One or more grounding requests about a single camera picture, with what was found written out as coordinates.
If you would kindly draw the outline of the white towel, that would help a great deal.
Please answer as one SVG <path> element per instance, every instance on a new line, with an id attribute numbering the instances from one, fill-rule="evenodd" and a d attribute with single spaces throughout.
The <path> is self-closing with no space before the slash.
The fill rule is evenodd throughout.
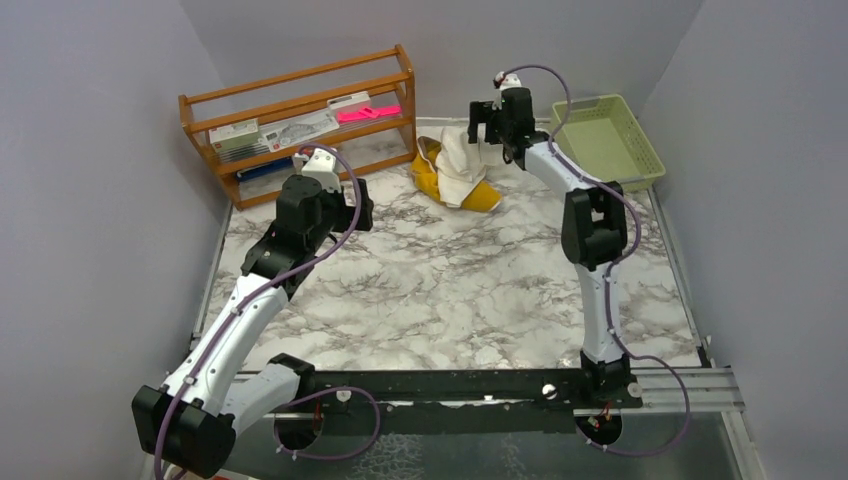
<path id="1" fill-rule="evenodd" d="M 467 163 L 461 163 L 459 160 L 456 160 L 456 152 L 451 155 L 451 161 L 460 173 L 471 173 L 471 161 L 479 160 L 486 169 L 486 180 L 487 170 L 490 167 L 500 165 L 502 161 L 502 152 L 499 145 L 490 145 L 485 142 L 470 144 L 468 142 L 467 131 L 458 126 L 444 127 L 440 133 L 439 142 L 443 144 L 444 150 L 449 150 L 449 145 L 453 145 L 457 149 L 462 149 L 464 155 L 467 157 Z"/>

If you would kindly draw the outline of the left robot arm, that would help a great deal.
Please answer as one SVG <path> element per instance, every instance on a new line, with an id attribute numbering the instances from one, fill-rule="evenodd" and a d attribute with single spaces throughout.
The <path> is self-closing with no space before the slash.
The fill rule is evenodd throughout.
<path id="1" fill-rule="evenodd" d="M 311 364 L 281 356 L 246 383 L 233 381 L 268 323 L 287 306 L 315 264 L 354 231 L 373 227 L 367 182 L 353 184 L 355 203 L 342 189 L 295 174 L 283 184 L 276 217 L 246 253 L 228 302 L 191 354 L 159 387 L 143 385 L 131 402 L 140 446 L 160 461 L 211 478 L 236 439 L 272 408 L 306 408 L 313 401 Z"/>

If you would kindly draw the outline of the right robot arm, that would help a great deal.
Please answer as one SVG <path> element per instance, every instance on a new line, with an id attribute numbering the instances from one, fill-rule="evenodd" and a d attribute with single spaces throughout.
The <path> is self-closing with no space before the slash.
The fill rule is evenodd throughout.
<path id="1" fill-rule="evenodd" d="M 626 394 L 635 377 L 620 338 L 618 273 L 628 242 L 622 187 L 582 170 L 537 129 L 526 87 L 470 102 L 467 134 L 471 144 L 501 146 L 505 163 L 516 164 L 562 196 L 561 247 L 578 274 L 584 315 L 577 393 L 592 407 Z"/>

